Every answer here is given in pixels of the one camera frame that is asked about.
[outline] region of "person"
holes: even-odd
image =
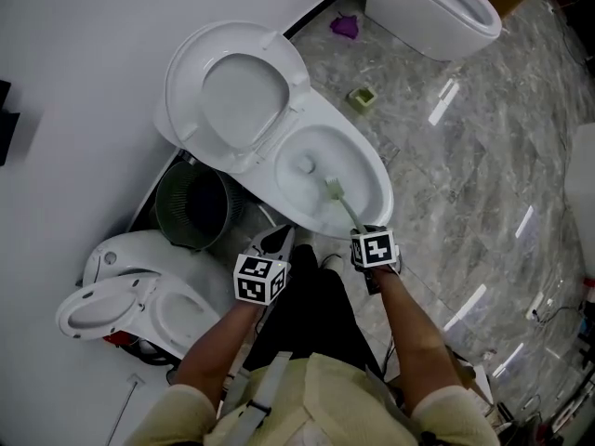
[[[384,387],[380,368],[351,309],[340,278],[343,264],[331,255],[318,267],[312,247],[297,246],[291,280],[245,359],[249,381],[237,408],[217,420],[224,381],[261,309],[242,301],[196,341],[174,385],[126,444],[499,444],[461,386],[439,330],[385,266],[373,269],[373,276],[400,363],[409,418],[398,411],[399,419],[377,387]],[[285,351],[292,352],[291,360],[266,417],[247,441],[230,440],[234,428],[242,429],[239,422],[250,404],[258,407],[252,399],[268,366]]]

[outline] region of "marble floor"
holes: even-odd
[[[524,314],[540,291],[550,303],[540,307],[542,318],[578,306],[583,295],[563,178],[573,131],[595,121],[593,84],[569,53],[549,0],[525,1],[503,21],[497,41],[451,63],[427,59],[391,36],[364,15],[364,1],[338,0],[292,41],[313,87],[387,166],[395,200],[390,225],[412,296],[455,351],[484,365],[497,400],[518,417],[538,408],[545,418],[582,378],[570,361],[581,318],[568,309],[540,325]],[[355,41],[330,32],[339,13],[357,15]],[[429,116],[449,80],[459,91],[432,125]],[[360,85],[379,94],[366,116],[345,102]],[[266,226],[250,210],[231,233],[238,243]],[[324,237],[316,237],[315,248],[320,258],[349,252],[347,243]],[[381,300],[367,295],[351,266],[344,282],[381,359],[390,342]],[[397,368],[393,356],[390,371]]]

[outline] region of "purple object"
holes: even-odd
[[[343,36],[347,36],[354,40],[359,32],[359,29],[357,28],[357,17],[355,15],[351,17],[341,15],[333,20],[331,23],[331,30],[333,33],[342,34]]]

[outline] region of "sleeve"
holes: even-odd
[[[202,442],[216,422],[215,409],[203,392],[187,385],[174,385],[155,403],[126,446]]]
[[[463,387],[430,393],[411,415],[423,431],[457,446],[499,446],[496,433]]]

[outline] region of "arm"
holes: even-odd
[[[174,384],[202,391],[216,411],[225,377],[259,309],[259,305],[238,302],[194,343],[179,365]]]
[[[439,330],[399,276],[382,267],[373,273],[399,357],[405,404],[412,412],[431,392],[461,383]]]

